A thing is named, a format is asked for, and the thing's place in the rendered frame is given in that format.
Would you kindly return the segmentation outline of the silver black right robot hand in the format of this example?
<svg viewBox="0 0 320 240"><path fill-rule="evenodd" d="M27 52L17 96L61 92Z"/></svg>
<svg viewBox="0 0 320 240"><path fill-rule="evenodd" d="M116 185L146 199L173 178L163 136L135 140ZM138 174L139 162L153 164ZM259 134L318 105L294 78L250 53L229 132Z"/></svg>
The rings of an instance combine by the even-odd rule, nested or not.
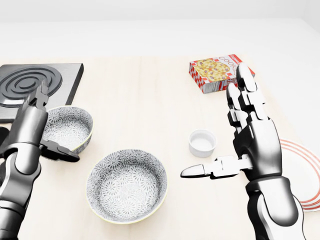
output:
<svg viewBox="0 0 320 240"><path fill-rule="evenodd" d="M244 171L249 181L280 176L282 154L274 122L264 110L265 100L248 66L236 69L237 84L226 90L229 124L235 128L233 146L237 157L221 156L209 164L184 169L181 178L233 177Z"/></svg>

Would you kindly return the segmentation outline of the white plate with red rings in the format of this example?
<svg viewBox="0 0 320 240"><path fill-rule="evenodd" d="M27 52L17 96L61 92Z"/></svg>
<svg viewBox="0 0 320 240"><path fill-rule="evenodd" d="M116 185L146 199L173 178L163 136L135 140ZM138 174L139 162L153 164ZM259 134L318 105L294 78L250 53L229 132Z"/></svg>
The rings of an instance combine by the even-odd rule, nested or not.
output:
<svg viewBox="0 0 320 240"><path fill-rule="evenodd" d="M281 139L282 175L305 212L320 211L320 157L305 146Z"/></svg>

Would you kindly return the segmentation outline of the flat dark stove plate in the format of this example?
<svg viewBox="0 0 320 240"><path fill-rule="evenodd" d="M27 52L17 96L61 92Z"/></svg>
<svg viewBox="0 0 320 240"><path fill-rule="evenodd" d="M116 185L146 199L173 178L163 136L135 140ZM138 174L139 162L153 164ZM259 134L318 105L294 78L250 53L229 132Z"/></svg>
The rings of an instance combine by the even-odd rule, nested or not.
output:
<svg viewBox="0 0 320 240"><path fill-rule="evenodd" d="M46 109L71 105L84 72L82 63L0 66L0 124L12 123L18 108L42 80L48 84Z"/></svg>

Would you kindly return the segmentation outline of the patterned black white bowl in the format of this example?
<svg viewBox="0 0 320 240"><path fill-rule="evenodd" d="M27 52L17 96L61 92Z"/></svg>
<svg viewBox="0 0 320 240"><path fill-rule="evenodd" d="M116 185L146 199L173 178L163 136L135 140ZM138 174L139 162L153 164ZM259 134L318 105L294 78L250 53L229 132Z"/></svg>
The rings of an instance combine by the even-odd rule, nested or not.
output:
<svg viewBox="0 0 320 240"><path fill-rule="evenodd" d="M76 106L59 106L47 111L42 139L80 154L89 144L94 128L90 113Z"/></svg>
<svg viewBox="0 0 320 240"><path fill-rule="evenodd" d="M95 164L86 181L91 210L119 225L148 218L163 204L167 193L165 167L154 155L139 149L107 155Z"/></svg>

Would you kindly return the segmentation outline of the small white ramekin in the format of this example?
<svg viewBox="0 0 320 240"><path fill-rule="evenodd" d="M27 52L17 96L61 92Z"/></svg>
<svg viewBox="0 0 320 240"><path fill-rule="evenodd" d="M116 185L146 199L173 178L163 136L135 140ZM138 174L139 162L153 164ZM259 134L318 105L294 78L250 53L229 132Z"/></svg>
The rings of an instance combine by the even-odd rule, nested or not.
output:
<svg viewBox="0 0 320 240"><path fill-rule="evenodd" d="M189 135L188 146L194 156L207 158L213 154L217 146L217 139L209 130L196 129Z"/></svg>

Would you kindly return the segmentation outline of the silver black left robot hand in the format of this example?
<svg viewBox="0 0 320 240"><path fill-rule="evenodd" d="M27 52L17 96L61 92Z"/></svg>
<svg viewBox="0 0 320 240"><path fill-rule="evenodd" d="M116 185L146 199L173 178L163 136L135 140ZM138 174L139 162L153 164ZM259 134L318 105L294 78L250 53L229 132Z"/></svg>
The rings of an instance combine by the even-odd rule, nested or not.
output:
<svg viewBox="0 0 320 240"><path fill-rule="evenodd" d="M51 140L43 140L44 129L48 120L46 104L49 100L48 83L42 80L40 85L31 92L18 109L15 120L8 135L8 146L4 151L21 150L22 147L34 147L34 151L50 160L75 163L80 160L78 154Z"/></svg>

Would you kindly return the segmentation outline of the red white cookie box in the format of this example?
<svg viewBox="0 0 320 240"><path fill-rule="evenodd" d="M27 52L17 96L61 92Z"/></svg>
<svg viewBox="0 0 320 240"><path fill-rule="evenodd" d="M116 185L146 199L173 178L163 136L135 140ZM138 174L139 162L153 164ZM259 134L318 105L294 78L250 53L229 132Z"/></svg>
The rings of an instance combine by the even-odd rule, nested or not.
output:
<svg viewBox="0 0 320 240"><path fill-rule="evenodd" d="M242 60L235 54L191 61L189 74L203 94L227 89L230 83L236 87L237 67Z"/></svg>

